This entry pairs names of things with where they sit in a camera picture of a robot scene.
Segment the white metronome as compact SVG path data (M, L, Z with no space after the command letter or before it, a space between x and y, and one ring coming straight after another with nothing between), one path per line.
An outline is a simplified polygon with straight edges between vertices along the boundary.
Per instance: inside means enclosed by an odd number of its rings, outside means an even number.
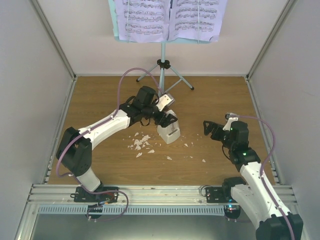
M177 117L176 113L171 109L165 112L166 114L173 114ZM176 141L181 136L180 126L178 120L168 127L157 126L157 133L164 140L164 142L168 145Z

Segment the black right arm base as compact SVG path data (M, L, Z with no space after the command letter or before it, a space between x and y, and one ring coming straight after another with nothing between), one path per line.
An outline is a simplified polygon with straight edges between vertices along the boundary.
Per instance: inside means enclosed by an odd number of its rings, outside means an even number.
M204 185L200 187L199 193L210 204L232 202L232 199L226 195L222 186Z

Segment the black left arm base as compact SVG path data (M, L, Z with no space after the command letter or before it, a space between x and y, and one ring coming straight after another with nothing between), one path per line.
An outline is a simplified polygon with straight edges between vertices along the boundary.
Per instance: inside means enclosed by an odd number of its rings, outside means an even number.
M116 203L118 201L118 192L111 192L118 191L118 187L102 187L99 190L102 192L107 191L108 193L92 194L87 192L83 187L78 186L75 189L75 193L70 194L70 197L76 203Z

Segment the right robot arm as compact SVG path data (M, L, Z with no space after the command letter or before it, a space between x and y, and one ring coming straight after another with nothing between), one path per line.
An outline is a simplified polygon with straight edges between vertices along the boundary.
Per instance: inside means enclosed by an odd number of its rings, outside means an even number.
M301 239L303 220L290 211L268 180L258 154L249 146L247 123L230 117L225 125L204 121L203 128L206 136L228 149L228 158L240 173L239 177L226 178L221 186L221 196L228 203L226 217L239 217L232 206L236 202L255 227L256 239Z

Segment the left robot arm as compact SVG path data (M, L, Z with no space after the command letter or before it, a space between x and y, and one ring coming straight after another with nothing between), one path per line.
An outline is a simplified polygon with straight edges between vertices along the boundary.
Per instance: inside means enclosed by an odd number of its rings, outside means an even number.
M170 94L158 96L153 88L142 86L135 96L119 104L105 118L80 129L69 127L56 152L56 168L60 165L67 168L67 175L75 177L84 187L86 197L92 202L98 202L103 197L103 189L101 180L92 170L92 152L95 147L115 133L142 123L143 119L153 120L155 125L162 128L176 123L177 117L166 112L174 101Z

